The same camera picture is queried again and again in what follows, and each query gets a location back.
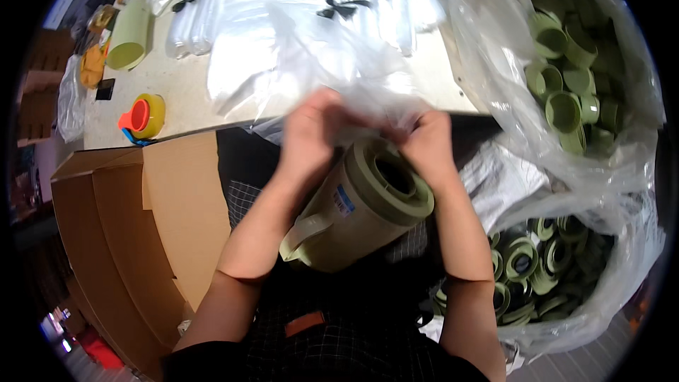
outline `box flap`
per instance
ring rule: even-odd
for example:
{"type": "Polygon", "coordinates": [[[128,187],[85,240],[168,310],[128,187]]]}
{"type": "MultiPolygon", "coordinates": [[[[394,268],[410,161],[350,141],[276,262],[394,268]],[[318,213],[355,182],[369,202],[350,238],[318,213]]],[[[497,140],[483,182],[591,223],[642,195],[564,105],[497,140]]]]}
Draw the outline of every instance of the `box flap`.
{"type": "Polygon", "coordinates": [[[186,300],[196,310],[231,232],[217,172],[215,132],[146,146],[143,154],[160,239],[186,300]]]}
{"type": "Polygon", "coordinates": [[[63,178],[73,177],[79,174],[87,174],[93,172],[97,168],[105,167],[113,160],[126,155],[132,154],[132,157],[137,156],[138,159],[143,159],[139,148],[113,148],[113,149],[93,149],[93,150],[78,150],[69,155],[68,158],[56,169],[52,174],[51,180],[59,180],[63,178]]]}
{"type": "Polygon", "coordinates": [[[94,194],[106,242],[132,301],[158,340],[173,348],[185,301],[174,286],[153,213],[142,209],[141,174],[140,164],[98,169],[92,175],[94,194]]]}
{"type": "Polygon", "coordinates": [[[92,177],[53,180],[52,200],[64,249],[97,320],[132,366],[161,380],[158,359],[171,348],[157,340],[118,273],[99,219],[92,177]]]}

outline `white table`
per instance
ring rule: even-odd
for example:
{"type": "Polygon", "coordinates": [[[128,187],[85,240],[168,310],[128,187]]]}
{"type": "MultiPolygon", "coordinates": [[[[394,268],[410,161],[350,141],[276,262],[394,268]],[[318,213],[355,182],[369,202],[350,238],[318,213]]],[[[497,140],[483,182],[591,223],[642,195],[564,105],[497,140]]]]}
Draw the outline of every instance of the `white table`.
{"type": "MultiPolygon", "coordinates": [[[[154,21],[153,47],[137,67],[131,71],[105,68],[104,79],[115,79],[114,91],[110,101],[94,101],[93,95],[89,96],[83,136],[85,149],[130,146],[117,128],[117,121],[141,93],[155,93],[165,99],[165,126],[158,136],[160,139],[255,117],[252,110],[231,112],[227,118],[213,112],[206,88],[209,55],[191,55],[179,60],[165,55],[165,39],[172,18],[172,13],[165,13],[154,21]]],[[[451,47],[444,44],[439,30],[419,34],[417,45],[409,61],[429,104],[448,112],[488,114],[479,101],[473,100],[473,103],[455,82],[448,60],[451,47]]]]}

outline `sticker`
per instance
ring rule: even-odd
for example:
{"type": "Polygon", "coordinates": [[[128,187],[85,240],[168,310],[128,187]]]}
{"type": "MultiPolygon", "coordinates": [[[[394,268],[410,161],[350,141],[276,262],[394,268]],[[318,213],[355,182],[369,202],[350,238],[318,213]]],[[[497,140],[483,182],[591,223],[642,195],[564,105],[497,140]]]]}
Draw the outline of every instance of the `sticker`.
{"type": "Polygon", "coordinates": [[[347,196],[346,192],[344,191],[344,187],[342,187],[341,184],[337,187],[337,190],[333,194],[333,200],[335,200],[335,205],[337,206],[337,209],[339,210],[339,213],[342,215],[342,217],[347,217],[352,211],[356,209],[354,204],[351,203],[351,200],[347,196]]]}

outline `checkered clothing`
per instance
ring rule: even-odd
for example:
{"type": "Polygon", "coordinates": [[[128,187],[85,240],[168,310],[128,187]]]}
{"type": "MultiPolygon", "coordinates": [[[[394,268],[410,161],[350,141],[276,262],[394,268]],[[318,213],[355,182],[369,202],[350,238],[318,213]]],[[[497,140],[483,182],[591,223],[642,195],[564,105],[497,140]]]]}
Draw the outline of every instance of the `checkered clothing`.
{"type": "MultiPolygon", "coordinates": [[[[230,181],[226,201],[232,228],[260,192],[261,189],[249,184],[230,181]]],[[[420,256],[426,242],[425,224],[421,223],[390,245],[384,251],[384,259],[394,263],[420,256]]],[[[389,319],[390,310],[379,306],[379,302],[342,303],[322,292],[268,306],[260,303],[256,320],[244,339],[250,380],[270,381],[300,372],[361,375],[378,381],[433,380],[430,353],[432,348],[440,347],[421,335],[414,323],[389,319]],[[318,310],[323,312],[326,324],[285,337],[286,324],[318,310]]]]}

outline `person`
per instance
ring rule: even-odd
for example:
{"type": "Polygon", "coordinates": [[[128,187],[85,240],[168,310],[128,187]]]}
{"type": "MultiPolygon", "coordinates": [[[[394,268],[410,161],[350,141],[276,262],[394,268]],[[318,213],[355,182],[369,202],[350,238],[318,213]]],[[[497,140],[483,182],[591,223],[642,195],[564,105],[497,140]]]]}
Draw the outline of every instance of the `person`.
{"type": "Polygon", "coordinates": [[[348,112],[328,88],[288,115],[273,175],[233,229],[191,326],[162,362],[166,381],[505,379],[488,239],[455,168],[445,113],[424,113],[409,135],[385,131],[435,197],[448,280],[438,344],[406,317],[397,300],[407,295],[391,290],[389,302],[359,294],[366,285],[366,292],[381,292],[390,276],[370,285],[365,274],[332,279],[280,261],[284,235],[327,175],[334,138],[347,125],[372,124],[348,112]],[[292,273],[297,279],[286,279],[292,273]]]}

